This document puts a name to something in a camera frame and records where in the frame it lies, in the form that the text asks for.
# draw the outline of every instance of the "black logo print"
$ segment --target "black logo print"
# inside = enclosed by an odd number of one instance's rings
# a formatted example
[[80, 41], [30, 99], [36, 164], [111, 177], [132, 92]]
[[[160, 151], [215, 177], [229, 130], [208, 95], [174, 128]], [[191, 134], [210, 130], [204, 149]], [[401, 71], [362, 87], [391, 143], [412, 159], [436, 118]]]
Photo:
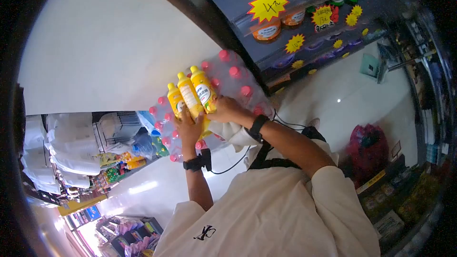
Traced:
[[203, 226], [202, 233], [199, 236], [194, 237], [194, 239], [204, 240], [205, 237], [211, 238], [211, 236], [213, 236], [214, 232], [216, 232], [216, 229], [211, 228], [211, 227], [212, 226]]

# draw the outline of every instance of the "black wristwatch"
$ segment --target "black wristwatch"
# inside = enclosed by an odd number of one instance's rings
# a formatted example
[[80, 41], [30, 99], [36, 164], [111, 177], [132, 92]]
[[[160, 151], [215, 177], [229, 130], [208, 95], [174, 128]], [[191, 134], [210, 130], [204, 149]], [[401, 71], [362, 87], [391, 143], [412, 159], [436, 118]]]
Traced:
[[260, 129], [262, 128], [263, 124], [265, 124], [265, 122], [269, 120], [270, 119], [267, 116], [260, 114], [258, 117], [255, 118], [251, 129], [248, 130], [249, 135], [251, 135], [251, 137], [255, 140], [260, 141], [262, 139]]
[[203, 167], [206, 167], [206, 170], [208, 172], [210, 172], [212, 170], [211, 150], [202, 149], [201, 152], [202, 153], [199, 154], [197, 157], [182, 163], [182, 166], [184, 167], [185, 170], [192, 170], [192, 172], [196, 172]]

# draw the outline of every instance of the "person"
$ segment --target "person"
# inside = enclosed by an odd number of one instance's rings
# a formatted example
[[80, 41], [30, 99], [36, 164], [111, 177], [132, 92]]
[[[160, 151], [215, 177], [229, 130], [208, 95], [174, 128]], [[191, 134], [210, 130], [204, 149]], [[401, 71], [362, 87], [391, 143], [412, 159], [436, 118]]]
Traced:
[[[259, 118], [234, 99], [220, 97], [216, 108], [209, 119], [238, 123], [250, 131], [259, 124]], [[197, 157], [202, 119], [200, 115], [192, 123], [184, 115], [176, 123], [184, 161]], [[237, 174], [215, 203], [203, 172], [186, 170], [190, 200], [176, 205], [154, 257], [380, 256], [376, 231], [352, 181], [335, 166], [316, 127], [306, 131], [312, 140], [305, 133], [264, 121], [259, 132], [270, 146], [258, 151], [249, 169]], [[271, 158], [271, 147], [283, 158]], [[305, 177], [310, 178], [310, 191]]]

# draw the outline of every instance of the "red bag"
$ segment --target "red bag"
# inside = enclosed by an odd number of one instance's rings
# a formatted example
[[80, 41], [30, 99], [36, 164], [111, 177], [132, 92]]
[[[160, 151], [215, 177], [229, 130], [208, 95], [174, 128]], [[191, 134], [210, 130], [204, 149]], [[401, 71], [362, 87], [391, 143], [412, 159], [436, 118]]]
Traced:
[[355, 180], [359, 185], [368, 182], [388, 164], [389, 146], [379, 126], [357, 125], [346, 152], [351, 157]]

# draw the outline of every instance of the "white sneaker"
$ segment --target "white sneaker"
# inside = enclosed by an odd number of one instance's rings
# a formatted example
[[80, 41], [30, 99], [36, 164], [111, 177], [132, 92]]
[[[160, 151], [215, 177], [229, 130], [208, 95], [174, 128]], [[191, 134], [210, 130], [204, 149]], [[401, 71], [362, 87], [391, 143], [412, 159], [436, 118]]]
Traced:
[[319, 118], [314, 118], [306, 126], [307, 127], [314, 126], [314, 128], [316, 128], [316, 130], [319, 130], [320, 119]]

